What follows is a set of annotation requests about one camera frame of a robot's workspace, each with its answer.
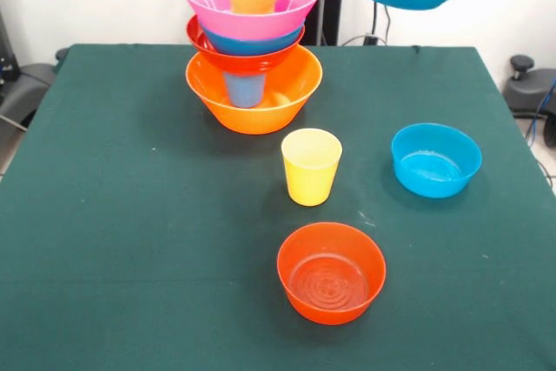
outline green tablecloth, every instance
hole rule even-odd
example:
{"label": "green tablecloth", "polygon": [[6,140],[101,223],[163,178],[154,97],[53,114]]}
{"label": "green tablecloth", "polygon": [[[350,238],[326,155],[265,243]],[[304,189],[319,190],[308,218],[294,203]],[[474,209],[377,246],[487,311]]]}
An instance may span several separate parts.
{"label": "green tablecloth", "polygon": [[[6,371],[548,370],[556,367],[556,201],[473,49],[319,48],[324,79],[269,136],[224,129],[184,81],[183,46],[76,46],[0,183]],[[412,195],[389,145],[448,123],[484,164],[455,198]],[[288,198],[281,139],[334,132],[333,193]],[[345,222],[387,283],[358,321],[301,318],[281,242]]]}

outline cup rim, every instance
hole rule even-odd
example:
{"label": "cup rim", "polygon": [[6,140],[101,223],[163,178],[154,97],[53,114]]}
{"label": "cup rim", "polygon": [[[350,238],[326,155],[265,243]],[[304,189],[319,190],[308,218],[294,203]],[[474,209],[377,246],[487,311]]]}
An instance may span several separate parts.
{"label": "cup rim", "polygon": [[[336,143],[337,145],[337,157],[334,158],[334,160],[331,163],[327,163],[327,164],[322,164],[322,165],[303,165],[303,164],[298,164],[298,163],[294,163],[294,159],[291,158],[291,156],[288,156],[288,152],[286,150],[286,141],[288,139],[291,140],[291,137],[294,135],[299,135],[300,132],[307,132],[307,131],[313,131],[313,132],[319,132],[321,134],[324,134],[325,136],[329,137],[330,139],[333,140],[333,142]],[[296,167],[300,167],[302,169],[327,169],[329,167],[332,167],[333,165],[335,165],[336,163],[338,163],[341,159],[341,154],[343,153],[343,148],[341,146],[341,142],[340,140],[331,132],[328,132],[327,130],[324,129],[318,129],[318,128],[301,128],[301,129],[296,129],[292,132],[290,132],[289,134],[287,134],[284,139],[282,139],[281,141],[281,154],[283,155],[283,157],[290,161],[291,163],[293,163]]]}

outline orange bowl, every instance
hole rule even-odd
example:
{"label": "orange bowl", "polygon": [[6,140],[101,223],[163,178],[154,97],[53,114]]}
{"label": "orange bowl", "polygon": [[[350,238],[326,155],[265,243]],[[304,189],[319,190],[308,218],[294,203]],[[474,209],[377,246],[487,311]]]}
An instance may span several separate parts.
{"label": "orange bowl", "polygon": [[341,223],[312,223],[281,245],[278,276],[297,312],[321,325],[361,316],[380,293],[386,262],[371,238]]}
{"label": "orange bowl", "polygon": [[294,43],[263,56],[227,56],[217,52],[202,31],[196,15],[189,19],[187,33],[191,43],[216,67],[238,76],[255,76],[270,71],[292,53],[305,34],[305,25]]}
{"label": "orange bowl", "polygon": [[197,53],[185,70],[189,87],[226,128],[241,134],[276,132],[294,119],[322,80],[321,63],[297,45],[279,66],[270,70],[262,102],[249,109],[232,106],[222,70]]}

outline red bowl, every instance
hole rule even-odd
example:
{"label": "red bowl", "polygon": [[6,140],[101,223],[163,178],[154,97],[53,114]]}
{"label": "red bowl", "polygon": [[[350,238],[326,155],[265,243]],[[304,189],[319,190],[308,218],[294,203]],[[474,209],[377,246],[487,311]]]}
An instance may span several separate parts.
{"label": "red bowl", "polygon": [[276,67],[294,50],[305,34],[305,25],[294,43],[283,50],[265,54],[263,56],[227,56],[215,50],[206,38],[197,16],[193,16],[187,25],[187,33],[191,43],[215,67],[237,76],[256,76],[268,73]]}
{"label": "red bowl", "polygon": [[276,266],[295,310],[322,325],[357,319],[386,280],[386,262],[376,243],[341,223],[297,229],[281,245]]}

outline blue cable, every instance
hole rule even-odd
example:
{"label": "blue cable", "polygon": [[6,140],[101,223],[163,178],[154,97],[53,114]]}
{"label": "blue cable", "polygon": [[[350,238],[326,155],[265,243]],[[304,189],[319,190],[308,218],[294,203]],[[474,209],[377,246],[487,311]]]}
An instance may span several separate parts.
{"label": "blue cable", "polygon": [[556,90],[556,80],[554,80],[553,86],[550,88],[548,93],[546,93],[545,98],[540,103],[540,106],[537,108],[537,111],[535,112],[535,115],[533,117],[533,121],[531,122],[531,126],[527,130],[527,133],[526,133],[527,143],[529,143],[529,138],[531,137],[531,134],[533,134],[533,139],[532,139],[531,143],[529,144],[529,148],[531,148],[535,144],[535,137],[537,135],[537,118],[539,117],[539,113],[540,113],[541,110],[543,110],[543,108],[546,106],[546,104],[548,102],[550,102],[550,99],[552,99],[555,90]]}

